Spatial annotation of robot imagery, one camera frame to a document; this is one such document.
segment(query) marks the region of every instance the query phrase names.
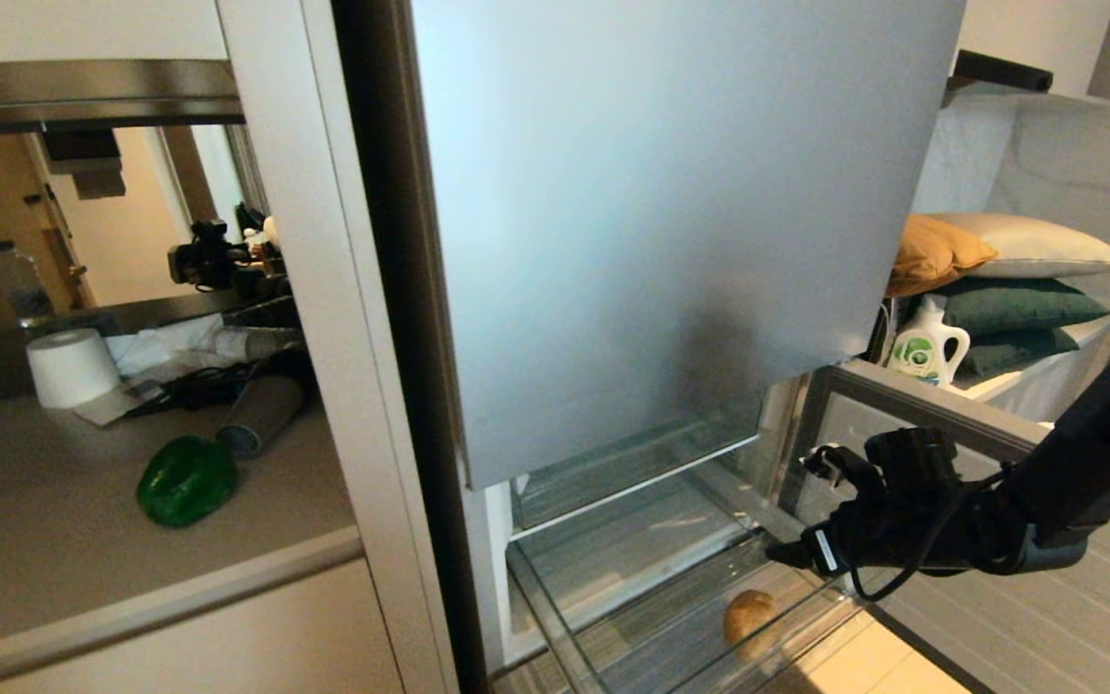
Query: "green bell pepper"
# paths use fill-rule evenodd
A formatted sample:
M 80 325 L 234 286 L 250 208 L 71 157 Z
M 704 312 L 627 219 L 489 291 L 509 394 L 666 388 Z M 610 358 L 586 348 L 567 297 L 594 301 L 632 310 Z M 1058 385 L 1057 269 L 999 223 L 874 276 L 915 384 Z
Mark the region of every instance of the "green bell pepper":
M 235 486 L 238 467 L 228 445 L 182 435 L 149 462 L 135 501 L 154 523 L 185 527 L 221 507 Z

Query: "pillow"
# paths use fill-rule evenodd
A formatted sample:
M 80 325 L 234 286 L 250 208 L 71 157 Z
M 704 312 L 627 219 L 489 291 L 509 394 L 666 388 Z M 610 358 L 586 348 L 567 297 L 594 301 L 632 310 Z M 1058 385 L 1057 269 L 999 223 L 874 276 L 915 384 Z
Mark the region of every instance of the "pillow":
M 988 280 L 968 276 L 937 290 L 946 295 L 945 324 L 970 339 L 1011 330 L 1073 325 L 1110 313 L 1096 300 L 1054 280 Z
M 1026 362 L 1077 350 L 1078 343 L 1058 328 L 997 332 L 970 341 L 957 373 L 992 378 Z
M 1110 245 L 1066 225 L 1018 215 L 934 215 L 973 233 L 999 259 L 975 276 L 1076 276 L 1110 272 Z
M 956 225 L 928 215 L 911 215 L 901 234 L 886 295 L 922 294 L 996 257 L 996 249 Z

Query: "detergent bottle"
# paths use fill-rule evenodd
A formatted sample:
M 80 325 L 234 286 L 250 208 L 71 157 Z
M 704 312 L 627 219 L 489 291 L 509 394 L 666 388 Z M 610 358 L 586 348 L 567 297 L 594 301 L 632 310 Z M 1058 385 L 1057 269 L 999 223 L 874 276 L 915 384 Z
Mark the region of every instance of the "detergent bottle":
M 938 388 L 948 388 L 953 382 L 953 374 L 970 349 L 970 335 L 960 328 L 945 325 L 945 303 L 942 295 L 924 294 L 919 312 L 894 341 L 890 369 Z M 953 355 L 946 356 L 946 346 L 953 340 L 957 341 Z

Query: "dark green pillow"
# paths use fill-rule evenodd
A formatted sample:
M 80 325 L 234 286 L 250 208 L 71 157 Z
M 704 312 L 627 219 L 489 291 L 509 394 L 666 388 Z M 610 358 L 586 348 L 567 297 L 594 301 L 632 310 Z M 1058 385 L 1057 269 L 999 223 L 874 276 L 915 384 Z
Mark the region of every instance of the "dark green pillow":
M 959 373 L 992 378 L 1026 362 L 1077 350 L 1078 343 L 1058 328 L 997 332 L 970 340 Z
M 1110 310 L 1054 280 L 991 280 L 968 276 L 934 291 L 947 295 L 945 324 L 970 339 L 995 332 L 1037 330 L 1092 321 Z

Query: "floor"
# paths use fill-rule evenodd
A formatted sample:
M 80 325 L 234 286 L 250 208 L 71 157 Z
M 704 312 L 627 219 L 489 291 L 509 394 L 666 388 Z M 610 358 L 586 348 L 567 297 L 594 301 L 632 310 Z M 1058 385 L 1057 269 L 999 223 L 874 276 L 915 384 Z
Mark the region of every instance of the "floor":
M 763 694 L 966 694 L 867 612 L 831 633 Z

